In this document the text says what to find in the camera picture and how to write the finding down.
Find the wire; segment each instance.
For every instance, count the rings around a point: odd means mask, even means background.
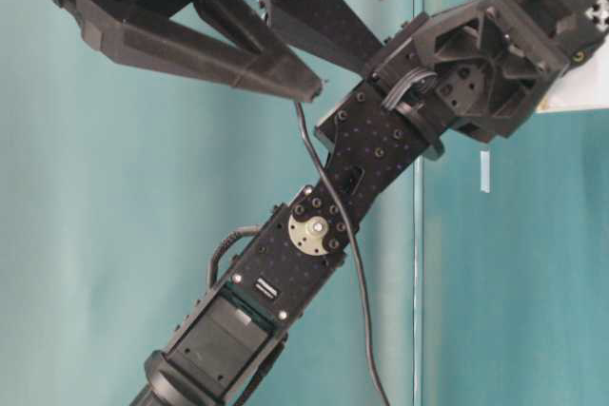
[[[237,228],[230,233],[218,246],[209,260],[207,267],[207,289],[211,289],[218,280],[218,267],[222,257],[228,252],[232,245],[245,237],[254,237],[260,232],[260,225],[251,225]]]
[[[377,364],[374,359],[374,344],[372,339],[372,319],[370,317],[370,299],[368,296],[368,286],[365,280],[365,272],[363,270],[363,262],[362,255],[360,253],[360,246],[358,245],[358,241],[355,238],[355,230],[353,229],[353,223],[349,218],[349,214],[346,212],[344,204],[339,196],[334,184],[329,180],[327,174],[325,173],[324,166],[322,165],[322,161],[320,160],[315,147],[311,143],[311,139],[308,135],[308,130],[306,128],[306,118],[303,112],[303,106],[300,102],[294,101],[294,106],[296,107],[296,115],[298,117],[298,125],[301,132],[301,137],[304,142],[304,146],[308,151],[308,154],[311,156],[313,164],[317,169],[317,172],[322,179],[325,187],[327,188],[332,200],[338,206],[339,211],[341,212],[341,216],[343,217],[344,224],[346,225],[346,233],[349,237],[349,242],[351,243],[351,251],[353,252],[353,260],[355,262],[355,269],[358,275],[358,281],[360,285],[360,298],[362,300],[362,311],[363,311],[363,323],[365,330],[365,354],[368,360],[368,370],[370,371],[370,376],[372,377],[372,382],[374,386],[381,394],[383,398],[383,403],[385,406],[390,406],[389,399],[387,398],[387,394],[384,391],[383,383],[381,382],[381,377],[379,376],[379,372],[377,370]]]

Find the metal hub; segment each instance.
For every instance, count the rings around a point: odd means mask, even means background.
[[[330,227],[326,219],[316,216],[306,222],[289,218],[289,238],[294,245],[309,256],[325,256],[324,237]]]

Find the screw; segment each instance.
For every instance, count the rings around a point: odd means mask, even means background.
[[[579,51],[576,52],[575,55],[573,56],[573,62],[580,64],[582,63],[586,58],[586,53],[583,51]]]
[[[453,91],[452,85],[446,85],[440,89],[440,94],[444,97],[448,97]]]

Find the robotic hand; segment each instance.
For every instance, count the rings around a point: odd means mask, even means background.
[[[419,15],[385,45],[343,0],[265,0],[267,24],[242,0],[54,1],[90,45],[119,63],[297,101],[322,177],[262,227],[223,242],[206,295],[148,359],[148,385],[133,406],[224,405],[251,378],[235,403],[244,404],[348,244],[359,260],[354,233],[375,198],[417,157],[438,159],[449,128],[482,142],[511,135],[609,31],[609,0],[469,0]],[[190,2],[235,47],[168,19]],[[329,151],[325,165],[300,105],[322,86],[286,44],[363,77],[316,128]],[[217,280],[218,260],[243,236],[253,239]]]

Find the teal wall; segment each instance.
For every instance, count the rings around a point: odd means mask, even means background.
[[[481,145],[426,164],[426,406],[609,404],[608,128],[534,116],[490,146],[488,195]]]
[[[248,0],[254,5],[256,0]],[[348,0],[381,37],[413,0]],[[0,0],[0,404],[127,405],[232,228],[316,181],[289,102],[113,65],[49,0]],[[191,12],[181,20],[199,26]],[[357,79],[329,80],[310,123]],[[362,231],[378,356],[412,397],[412,175]],[[292,332],[252,406],[370,405],[352,263]]]

